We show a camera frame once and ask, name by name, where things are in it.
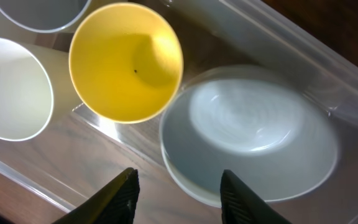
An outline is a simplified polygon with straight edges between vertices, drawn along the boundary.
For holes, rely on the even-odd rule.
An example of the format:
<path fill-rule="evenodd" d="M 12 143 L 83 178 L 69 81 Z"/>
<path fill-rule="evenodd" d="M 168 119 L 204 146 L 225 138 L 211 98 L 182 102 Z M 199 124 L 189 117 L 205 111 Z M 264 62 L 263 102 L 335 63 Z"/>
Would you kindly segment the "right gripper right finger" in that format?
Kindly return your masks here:
<path fill-rule="evenodd" d="M 220 184 L 223 224 L 291 224 L 229 169 Z"/>

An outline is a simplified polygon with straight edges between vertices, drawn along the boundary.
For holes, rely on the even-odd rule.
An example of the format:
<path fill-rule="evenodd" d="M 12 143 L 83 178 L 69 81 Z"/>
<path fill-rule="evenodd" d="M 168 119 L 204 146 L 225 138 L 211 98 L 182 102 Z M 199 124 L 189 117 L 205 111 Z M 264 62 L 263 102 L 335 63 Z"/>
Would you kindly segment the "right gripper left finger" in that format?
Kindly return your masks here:
<path fill-rule="evenodd" d="M 53 224 L 133 224 L 139 193 L 138 170 L 129 167 Z"/>

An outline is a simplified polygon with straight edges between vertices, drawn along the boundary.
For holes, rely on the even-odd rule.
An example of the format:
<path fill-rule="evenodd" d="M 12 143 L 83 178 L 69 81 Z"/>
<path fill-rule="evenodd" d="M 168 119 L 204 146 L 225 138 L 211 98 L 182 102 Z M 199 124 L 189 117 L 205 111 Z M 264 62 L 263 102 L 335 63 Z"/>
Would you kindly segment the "grey plastic bowl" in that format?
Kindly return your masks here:
<path fill-rule="evenodd" d="M 266 202 L 313 191 L 337 166 L 340 143 L 327 116 L 277 73 L 255 65 L 192 78 L 164 112 L 163 161 L 195 200 L 220 207 L 224 170 Z"/>

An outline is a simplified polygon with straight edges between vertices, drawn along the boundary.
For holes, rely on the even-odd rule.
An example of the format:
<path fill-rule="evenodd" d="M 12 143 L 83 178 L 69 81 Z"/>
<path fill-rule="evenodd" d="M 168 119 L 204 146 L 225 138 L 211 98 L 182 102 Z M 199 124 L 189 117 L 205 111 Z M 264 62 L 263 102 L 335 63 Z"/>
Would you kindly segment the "yellow plastic cup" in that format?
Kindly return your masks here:
<path fill-rule="evenodd" d="M 117 2 L 92 12 L 70 45 L 72 83 L 94 113 L 117 123 L 139 123 L 160 114 L 183 76 L 175 31 L 154 10 Z"/>

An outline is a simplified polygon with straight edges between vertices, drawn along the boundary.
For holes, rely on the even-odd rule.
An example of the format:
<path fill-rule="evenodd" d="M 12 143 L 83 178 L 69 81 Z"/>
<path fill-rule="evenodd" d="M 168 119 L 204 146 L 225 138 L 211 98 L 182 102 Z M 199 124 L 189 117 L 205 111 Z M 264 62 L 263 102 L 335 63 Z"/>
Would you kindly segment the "white plastic cup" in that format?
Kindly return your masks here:
<path fill-rule="evenodd" d="M 0 139 L 32 139 L 81 103 L 68 53 L 0 38 Z"/>

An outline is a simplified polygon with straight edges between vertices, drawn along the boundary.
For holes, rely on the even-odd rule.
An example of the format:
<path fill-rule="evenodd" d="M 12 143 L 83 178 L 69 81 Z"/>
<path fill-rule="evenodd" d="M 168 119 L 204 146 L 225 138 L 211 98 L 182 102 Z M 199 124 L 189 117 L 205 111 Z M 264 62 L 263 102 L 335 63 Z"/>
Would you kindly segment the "grey plastic cup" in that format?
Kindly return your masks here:
<path fill-rule="evenodd" d="M 0 0 L 0 12 L 32 32 L 73 33 L 93 11 L 113 0 Z"/>

